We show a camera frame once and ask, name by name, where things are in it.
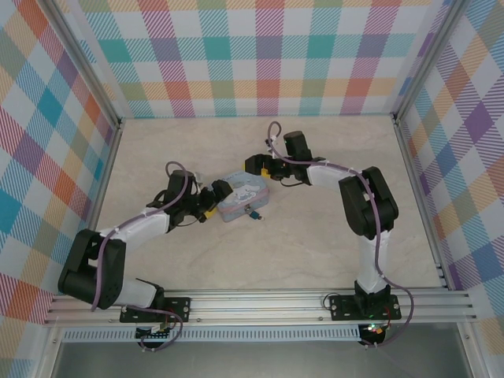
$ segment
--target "black mounting bracket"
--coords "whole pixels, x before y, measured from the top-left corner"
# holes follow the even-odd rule
[[[189,315],[191,313],[191,298],[165,298],[162,306],[156,306],[156,309],[163,309],[176,313],[182,321],[186,323],[189,321]],[[176,319],[173,316],[167,317],[163,313],[146,313],[128,307],[124,307],[119,316],[119,322],[121,323],[172,323],[174,321],[176,321]]]
[[[328,300],[332,321],[368,321],[369,323],[388,321],[385,308],[390,311],[391,321],[398,321],[402,317],[396,295],[391,295],[389,302],[384,303],[380,311],[370,313],[368,316],[362,314],[354,295],[331,295]]]

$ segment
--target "beige floor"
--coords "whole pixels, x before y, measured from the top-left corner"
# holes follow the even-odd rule
[[[271,120],[302,130],[314,156],[365,169],[379,167],[398,203],[399,219],[386,272],[408,287],[439,286],[410,182],[388,117],[242,117],[129,120],[114,165],[99,227],[136,215],[166,188],[165,163],[180,161],[210,182],[265,152]],[[339,192],[281,187],[268,181],[264,221],[241,217],[178,228],[128,256],[126,275],[167,289],[352,287],[356,236]]]

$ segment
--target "plaid wallpaper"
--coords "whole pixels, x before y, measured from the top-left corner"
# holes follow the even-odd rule
[[[397,113],[398,108],[401,105],[401,101],[404,98],[404,95],[410,88],[411,81],[413,80],[418,70],[420,69],[424,61],[425,54],[427,53],[428,49],[434,42],[434,38],[439,28],[443,24],[444,19],[448,14],[448,10],[450,10],[450,7],[453,4],[453,2],[454,0],[443,0],[443,4],[441,5],[441,8],[439,9],[437,15],[435,16],[434,22],[432,22],[431,28],[429,29],[427,36],[425,37],[425,40],[422,43],[422,47],[418,51],[418,54],[415,57],[413,65],[409,69],[408,76],[406,77],[404,83],[402,84],[401,90],[399,91],[399,95],[395,99],[394,106],[392,107],[392,113]]]
[[[389,113],[424,16],[441,2],[58,0],[133,117]]]
[[[113,127],[35,0],[0,0],[0,377],[27,376]]]
[[[457,289],[504,376],[504,0],[473,0],[404,132]]]

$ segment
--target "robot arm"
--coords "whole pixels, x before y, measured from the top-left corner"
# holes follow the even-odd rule
[[[383,312],[384,303],[391,300],[391,288],[376,270],[376,222],[371,203],[361,181],[353,174],[332,169],[324,165],[322,157],[313,157],[302,132],[290,132],[284,137],[288,159],[291,161],[313,161],[316,165],[290,164],[269,154],[258,154],[245,162],[245,170],[254,175],[263,175],[273,180],[290,176],[307,185],[339,190],[343,200],[346,220],[358,236],[360,271],[355,281],[355,303],[363,316]],[[266,140],[271,151],[273,141]],[[368,181],[380,215],[379,265],[384,269],[387,261],[387,245],[398,207],[381,171],[371,167],[360,172]]]
[[[172,231],[186,216],[193,216],[201,223],[205,222],[213,215],[217,204],[232,193],[232,188],[223,180],[216,180],[209,187],[201,189],[194,174],[188,172],[187,177],[189,184],[180,200],[164,212],[152,214],[171,202],[183,189],[183,171],[173,171],[169,177],[168,188],[161,191],[141,211],[145,217],[139,217],[118,229],[106,244],[98,301],[100,309],[108,309],[112,305],[155,309],[163,307],[162,287],[142,280],[124,278],[126,254],[138,249],[146,241]],[[98,259],[98,251],[104,238],[114,228],[98,232],[84,229],[76,235],[57,284],[61,292],[93,303],[97,290],[97,268],[90,262]]]

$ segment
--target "vent grille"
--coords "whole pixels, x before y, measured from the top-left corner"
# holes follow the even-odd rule
[[[164,337],[148,339],[165,341]],[[190,327],[182,331],[177,342],[287,342],[287,341],[358,341],[357,325],[278,326],[278,327]],[[66,328],[63,343],[133,342],[135,329]]]

